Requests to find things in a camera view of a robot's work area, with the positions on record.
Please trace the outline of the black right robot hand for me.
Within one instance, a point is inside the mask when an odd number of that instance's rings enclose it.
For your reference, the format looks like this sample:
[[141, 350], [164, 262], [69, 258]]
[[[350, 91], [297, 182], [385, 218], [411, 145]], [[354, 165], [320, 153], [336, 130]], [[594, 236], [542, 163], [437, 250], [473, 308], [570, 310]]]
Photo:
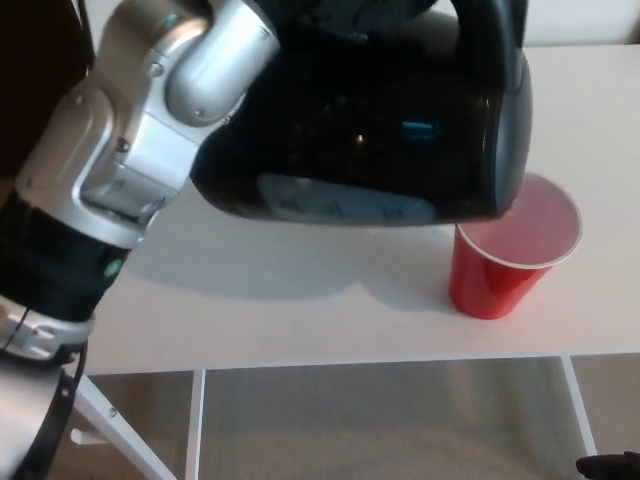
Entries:
[[639, 480], [639, 453], [586, 456], [576, 461], [576, 468], [587, 479]]

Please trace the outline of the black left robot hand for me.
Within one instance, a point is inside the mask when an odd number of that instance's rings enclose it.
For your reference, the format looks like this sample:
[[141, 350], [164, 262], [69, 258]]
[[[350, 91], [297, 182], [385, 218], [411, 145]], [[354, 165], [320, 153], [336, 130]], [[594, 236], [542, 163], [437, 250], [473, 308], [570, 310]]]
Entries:
[[434, 12], [433, 1], [257, 1], [277, 30], [307, 25], [357, 41], [416, 40], [436, 54], [454, 51], [457, 19]]

